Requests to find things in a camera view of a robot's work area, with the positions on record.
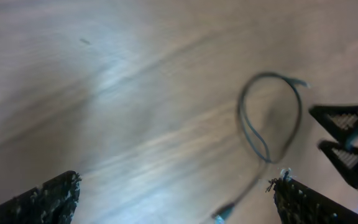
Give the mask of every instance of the wood grain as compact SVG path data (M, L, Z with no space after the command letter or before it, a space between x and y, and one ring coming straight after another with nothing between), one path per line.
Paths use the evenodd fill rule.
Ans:
M258 171L234 111L262 70L313 86L300 89L296 141L265 178L289 166L356 209L306 109L358 103L358 1L0 0L0 203L76 170L74 223L202 222ZM247 102L273 154L294 122L292 94L266 80ZM278 222L264 187L229 223Z

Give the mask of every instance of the cable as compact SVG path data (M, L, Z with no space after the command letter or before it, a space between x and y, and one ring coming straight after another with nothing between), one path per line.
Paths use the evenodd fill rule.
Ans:
M290 137L285 141L285 144L282 149L282 153L280 154L279 158L276 161L271 160L269 147L267 146L266 142L261 137L261 135L252 126L252 124L247 116L247 113L246 113L246 96L249 92L249 89L257 80L260 80L262 78L279 78L279 79L285 81L292 88L292 90L296 96L296 101L298 102L298 115L296 117L295 126L293 128L293 131L291 132ZM264 168L259 173L257 173L255 175L255 177L252 179L252 182L250 182L250 184L247 185L247 187L236 197L236 199L225 204L224 206L222 206L220 209L216 210L216 212L213 213L212 218L215 220L216 223L224 223L224 221L230 216L230 214L234 210L234 207L248 194L248 192L257 183L259 177L263 174L267 164L276 164L276 163L280 162L284 158L285 154L287 153L291 142L293 141L296 133L299 130L301 119L302 119L302 101L301 101L300 95L298 93L298 90L296 90L295 85L302 85L305 87L310 87L309 84L307 84L307 82L305 82L303 80L299 80L297 78L288 78L283 75L279 75L275 72L262 72L262 73L256 74L254 77L252 77L242 88L239 98L238 98L238 101L237 101L237 122L241 128L241 131L244 133L244 136L246 137L251 148L261 158L261 160L264 161ZM263 156L258 151L258 149L255 147L254 143L252 142L252 140L250 138L250 135L247 131L246 126L248 126L251 129L251 131L259 138L259 140L264 145L266 157Z

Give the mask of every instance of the black cable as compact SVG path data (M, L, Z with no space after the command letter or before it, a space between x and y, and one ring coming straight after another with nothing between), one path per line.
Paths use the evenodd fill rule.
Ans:
M296 96L296 101L298 102L298 115L296 117L295 126L293 128L293 131L291 132L290 137L285 141L285 144L282 149L282 153L280 154L279 158L276 161L272 161L270 159L270 152L269 152L269 148L267 147L266 142L263 140L261 135L255 130L255 128L251 125L251 122L249 121L249 118L246 113L246 96L249 92L250 87L257 80L260 80L261 78L279 78L279 79L285 81L292 88L292 90ZM263 73L259 73L259 74L255 75L254 77L252 77L242 88L242 91L240 92L240 95L239 95L239 98L237 101L237 113L236 113L237 124L239 125L239 127L241 128L241 131L243 132L244 136L248 140L248 143L250 144L251 148L264 161L264 168L258 174L255 175L255 177L250 182L250 184L248 184L247 187L233 201L231 201L230 203L227 203L225 206L222 206L220 209L218 209L216 212L213 213L212 218L214 220L216 220L216 223L220 223L220 222L226 220L230 216L231 212L234 210L234 207L248 194L248 192L255 186L257 181L260 179L260 176L264 173L264 170L265 170L267 164L278 163L285 157L285 154L287 153L290 144L292 143L293 139L295 138L295 135L297 134L297 132L299 130L301 119L302 119L302 101L301 101L300 95L298 93L298 90L296 90L295 85L302 85L302 86L309 87L309 85L306 82L304 82L303 80L299 80L296 78L288 78L288 77L279 75L274 72L263 72ZM259 138L259 140L264 145L266 157L264 157L258 151L258 149L254 146L254 143L252 142L252 140L249 136L246 126L248 126L252 130L252 132Z

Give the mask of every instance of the wooden surface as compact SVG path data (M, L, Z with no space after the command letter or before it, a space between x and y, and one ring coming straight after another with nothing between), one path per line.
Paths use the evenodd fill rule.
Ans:
M262 70L313 86L300 88L296 141L264 179L291 167L356 209L306 109L358 103L358 1L0 0L0 203L75 170L73 223L202 222L258 170L234 110ZM295 106L279 81L253 87L249 116L273 153ZM264 188L229 223L278 223Z

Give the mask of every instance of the wire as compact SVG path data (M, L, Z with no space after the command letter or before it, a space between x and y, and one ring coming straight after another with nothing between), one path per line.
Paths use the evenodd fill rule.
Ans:
M296 116L295 126L293 128L293 131L290 134L290 137L285 141L285 144L282 149L282 153L278 157L277 160L273 161L270 158L270 151L269 147L267 146L264 139L261 137L261 135L255 130L255 128L252 126L246 112L246 96L249 92L250 87L257 81L262 78L278 78L283 81L285 81L291 89L293 90L296 101L298 102L298 115ZM241 131L243 132L244 136L246 137L249 145L251 146L252 150L261 158L262 161L264 161L264 168L258 172L255 177L252 179L250 184L247 185L247 187L234 199L233 201L225 204L220 209L218 209L216 212L213 213L212 218L216 220L216 223L221 223L222 220L226 220L232 211L234 210L234 207L249 193L249 191L255 186L257 181L259 180L259 177L263 174L267 164L276 164L280 162L284 157L285 154L288 151L288 148L290 144L292 143L293 139L295 138L296 133L299 130L301 119L302 119L302 100L300 98L300 94L298 93L298 90L296 89L296 85L302 85L305 87L310 87L307 82L303 80L299 80L297 78L288 78L283 75L279 75L275 72L262 72L259 74L256 74L254 77L252 77L242 88L238 102L237 102L237 122L240 126ZM254 143L252 142L250 135L247 131L247 126L251 129L251 131L258 137L258 139L262 142L265 154L266 156L263 156L262 153L259 152L259 150L255 147Z

